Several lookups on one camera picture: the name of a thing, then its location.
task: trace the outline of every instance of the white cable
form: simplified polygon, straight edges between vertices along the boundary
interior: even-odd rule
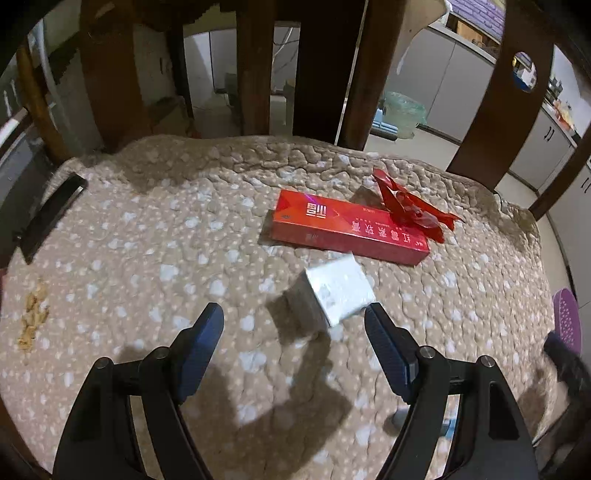
[[[47,55],[47,49],[45,45],[45,25],[43,19],[39,20],[39,23],[35,26],[33,31],[35,32],[35,39],[37,40],[37,48],[39,49],[39,56],[41,57],[41,68],[43,69],[43,76],[45,77],[45,82],[47,83],[47,89],[49,90],[49,93],[51,94],[51,97],[53,98],[53,101],[56,103],[56,107],[59,110],[61,120],[63,121],[64,127],[66,128],[66,133],[68,137],[70,137],[70,143],[73,144],[74,148],[77,150],[72,153],[76,156],[82,155],[85,153],[85,150],[82,147],[80,140],[72,130],[70,119],[66,113],[64,104],[61,101],[61,97],[59,93],[57,93],[56,81],[53,78],[53,74],[51,73],[49,56]]]
[[[275,59],[279,55],[279,52],[281,50],[283,50],[283,47],[285,47],[287,45],[287,43],[289,42],[289,39],[291,37],[291,32],[293,32],[293,31],[294,31],[294,27],[290,27],[290,29],[287,31],[287,33],[283,37],[283,41],[281,42],[281,45],[279,45],[279,49],[275,52],[275,54],[273,55],[273,59],[271,60],[271,69],[273,68],[273,64],[275,63]]]

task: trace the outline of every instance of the blue gripper pad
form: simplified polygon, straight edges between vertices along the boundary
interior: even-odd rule
[[[217,303],[208,303],[195,324],[182,330],[170,346],[171,390],[178,404],[199,388],[222,331],[222,308]]]
[[[413,382],[418,375],[418,345],[412,335],[396,327],[379,303],[365,309],[365,332],[390,388],[411,404],[415,394]]]

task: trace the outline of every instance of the quilted mattress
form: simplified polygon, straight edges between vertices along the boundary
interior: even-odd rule
[[[376,477],[402,404],[385,380],[361,315],[302,337],[283,296],[308,266],[340,254],[268,237],[281,188],[350,200],[374,190],[378,166],[465,220],[406,267],[356,257],[398,326],[449,358],[500,364],[532,434],[549,422],[556,373],[541,348],[553,328],[540,237],[526,210],[481,185],[402,158],[288,137],[150,137],[115,155],[72,159],[89,181],[26,266],[15,254],[0,322],[0,394],[48,470],[68,413],[100,356],[142,358],[169,345],[209,301],[225,329],[197,394],[182,406],[216,479]],[[19,350],[27,294],[47,285],[49,314]],[[141,402],[134,418],[158,478]],[[448,416],[457,410],[450,398]],[[441,475],[441,439],[428,478]]]

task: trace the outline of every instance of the white cabinet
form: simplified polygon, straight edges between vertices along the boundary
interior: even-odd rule
[[[437,95],[455,42],[445,35],[423,28],[408,47],[400,74],[390,66],[384,91],[398,92],[422,103],[427,113]]]
[[[213,30],[209,33],[213,89],[226,88],[226,74],[236,73],[236,28]]]
[[[492,71],[492,63],[456,43],[427,117],[427,125],[457,140],[464,140],[482,102]]]
[[[579,310],[581,320],[581,359],[591,369],[591,303]]]
[[[579,307],[591,301],[591,171],[587,166],[550,209],[573,276]]]
[[[569,146],[570,142],[560,127],[541,108],[510,170],[536,190],[541,190]]]
[[[550,176],[544,181],[541,188],[538,189],[540,192],[543,192],[545,189],[548,188],[548,186],[556,178],[556,175],[558,175],[560,173],[560,171],[563,169],[564,164],[568,162],[568,160],[569,160],[570,156],[573,154],[573,152],[574,152],[574,147],[572,145],[569,145],[569,149],[564,154],[564,157],[562,157],[562,160],[560,160],[558,165],[555,166],[554,170],[552,171]]]

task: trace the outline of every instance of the floor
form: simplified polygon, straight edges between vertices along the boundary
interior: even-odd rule
[[[240,135],[238,122],[232,116],[226,95],[214,95],[202,108],[194,109],[195,125],[202,138],[232,137]],[[285,121],[285,98],[271,96],[269,131],[271,135],[289,135]],[[445,170],[452,161],[458,146],[436,135],[416,129],[415,137],[395,142],[370,135],[365,151],[396,154],[416,158]],[[528,208],[536,199],[536,193],[519,180],[506,174],[497,186],[497,192],[508,202]],[[542,262],[552,293],[570,288],[566,265],[556,235],[545,216],[538,222],[542,240]]]
[[[450,164],[457,149],[456,144],[419,129],[415,130],[413,139],[398,139],[395,142],[370,135],[365,145],[366,152],[391,153],[416,158],[442,170]],[[528,208],[537,198],[531,188],[509,174],[503,177],[496,190],[505,200],[523,208]],[[570,288],[564,258],[547,216],[538,221],[538,230],[542,241],[542,262],[551,292]]]

